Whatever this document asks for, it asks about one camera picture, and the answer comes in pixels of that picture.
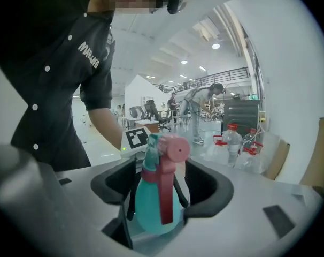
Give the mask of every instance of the office chair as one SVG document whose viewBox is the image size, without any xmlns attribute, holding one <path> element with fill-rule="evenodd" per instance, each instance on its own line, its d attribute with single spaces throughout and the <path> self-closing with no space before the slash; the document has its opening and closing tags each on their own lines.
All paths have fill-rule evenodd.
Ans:
<svg viewBox="0 0 324 257">
<path fill-rule="evenodd" d="M 158 128 L 159 129 L 166 129 L 171 130 L 170 127 L 166 127 L 165 124 L 171 120 L 171 118 L 167 117 L 161 117 L 156 109 L 156 105 L 153 100 L 148 100 L 146 104 L 144 105 L 146 112 L 148 113 L 149 119 L 151 119 L 151 116 L 155 117 L 155 120 L 158 121 Z"/>
</svg>

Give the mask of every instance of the clear plastic bottle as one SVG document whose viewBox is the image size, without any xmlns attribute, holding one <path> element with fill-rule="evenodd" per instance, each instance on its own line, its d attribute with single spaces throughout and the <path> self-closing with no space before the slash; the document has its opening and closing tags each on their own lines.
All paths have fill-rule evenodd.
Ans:
<svg viewBox="0 0 324 257">
<path fill-rule="evenodd" d="M 237 158 L 235 168 L 249 173 L 263 173 L 264 168 L 255 144 L 253 144 L 250 149 L 244 147 L 243 152 Z"/>
<path fill-rule="evenodd" d="M 256 131 L 255 128 L 251 128 L 250 132 L 243 137 L 241 152 L 243 151 L 243 147 L 250 149 L 253 143 L 252 138 L 256 135 Z"/>
<path fill-rule="evenodd" d="M 213 144 L 211 144 L 207 148 L 207 151 L 202 154 L 202 158 L 209 162 L 219 163 L 222 165 L 228 164 L 228 144 L 223 142 L 221 135 L 213 136 Z"/>
<path fill-rule="evenodd" d="M 227 132 L 222 136 L 223 141 L 228 144 L 228 152 L 229 152 L 228 166 L 229 167 L 234 166 L 242 143 L 242 137 L 237 133 L 237 129 L 238 129 L 238 125 L 229 124 L 227 125 Z"/>
</svg>

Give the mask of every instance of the plastic water bottle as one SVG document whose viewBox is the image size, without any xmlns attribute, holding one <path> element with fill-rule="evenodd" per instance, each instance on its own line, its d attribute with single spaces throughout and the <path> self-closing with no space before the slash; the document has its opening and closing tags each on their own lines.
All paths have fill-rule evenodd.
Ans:
<svg viewBox="0 0 324 257">
<path fill-rule="evenodd" d="M 149 233 L 173 230 L 181 219 L 178 194 L 173 186 L 176 164 L 190 152 L 185 138 L 177 134 L 151 133 L 135 196 L 136 218 Z"/>
<path fill-rule="evenodd" d="M 242 143 L 242 137 L 237 133 L 237 128 L 238 125 L 236 124 L 227 125 L 227 132 L 222 136 L 223 141 L 228 144 L 229 167 L 234 166 Z"/>
<path fill-rule="evenodd" d="M 243 148 L 243 152 L 237 158 L 235 168 L 255 174 L 262 174 L 264 172 L 264 167 L 256 145 L 252 145 L 249 149 Z"/>
<path fill-rule="evenodd" d="M 229 152 L 228 144 L 223 142 L 221 135 L 213 136 L 213 144 L 211 144 L 202 158 L 209 162 L 214 162 L 222 165 L 228 164 Z"/>
<path fill-rule="evenodd" d="M 250 129 L 250 132 L 243 137 L 241 152 L 243 151 L 243 147 L 245 147 L 247 149 L 250 149 L 250 147 L 251 147 L 251 145 L 253 143 L 252 138 L 255 135 L 256 135 L 256 129 L 255 128 L 251 128 Z"/>
</svg>

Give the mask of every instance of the teal spray bottle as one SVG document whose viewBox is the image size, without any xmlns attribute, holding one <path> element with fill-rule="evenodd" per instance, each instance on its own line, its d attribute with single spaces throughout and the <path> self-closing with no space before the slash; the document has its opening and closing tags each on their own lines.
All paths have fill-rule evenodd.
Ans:
<svg viewBox="0 0 324 257">
<path fill-rule="evenodd" d="M 187 140 L 177 134 L 151 133 L 135 197 L 136 218 L 147 232 L 161 235 L 180 221 L 181 208 L 173 186 L 176 164 L 190 153 Z"/>
</svg>

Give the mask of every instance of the sneaker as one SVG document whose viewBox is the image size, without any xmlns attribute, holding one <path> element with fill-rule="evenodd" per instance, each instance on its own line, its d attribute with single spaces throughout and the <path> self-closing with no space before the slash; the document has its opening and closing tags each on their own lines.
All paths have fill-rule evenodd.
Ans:
<svg viewBox="0 0 324 257">
<path fill-rule="evenodd" d="M 198 144 L 198 145 L 203 145 L 203 144 L 204 144 L 203 141 L 196 141 L 196 140 L 194 140 L 193 143 L 196 143 L 196 144 Z"/>
</svg>

